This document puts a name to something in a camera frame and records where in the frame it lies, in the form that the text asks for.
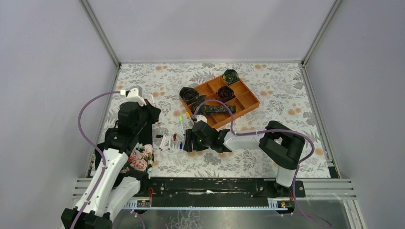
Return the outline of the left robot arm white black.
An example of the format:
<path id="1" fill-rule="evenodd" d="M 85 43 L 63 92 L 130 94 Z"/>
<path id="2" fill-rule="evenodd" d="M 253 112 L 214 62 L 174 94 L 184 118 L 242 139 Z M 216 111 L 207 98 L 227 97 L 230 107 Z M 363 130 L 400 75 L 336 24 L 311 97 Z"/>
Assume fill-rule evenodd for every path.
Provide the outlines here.
<path id="1" fill-rule="evenodd" d="M 61 215 L 66 229 L 113 227 L 120 210 L 144 187 L 147 173 L 125 177 L 117 187 L 114 184 L 139 140 L 151 137 L 146 131 L 158 122 L 160 113 L 149 102 L 143 106 L 136 102 L 120 105 L 117 125 L 106 133 L 101 160 L 90 184 L 76 205 L 66 208 Z"/>

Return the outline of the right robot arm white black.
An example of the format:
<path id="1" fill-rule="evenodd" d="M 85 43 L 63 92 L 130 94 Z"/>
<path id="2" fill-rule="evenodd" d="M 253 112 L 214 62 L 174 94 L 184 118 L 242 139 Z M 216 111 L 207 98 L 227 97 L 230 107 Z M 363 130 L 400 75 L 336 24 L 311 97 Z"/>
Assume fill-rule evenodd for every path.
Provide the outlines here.
<path id="1" fill-rule="evenodd" d="M 191 129 L 185 130 L 182 149 L 186 152 L 211 149 L 217 153 L 261 150 L 278 165 L 276 183 L 290 187 L 305 143 L 309 141 L 304 134 L 277 121 L 270 121 L 265 128 L 251 132 L 217 130 L 204 121 L 198 121 Z"/>

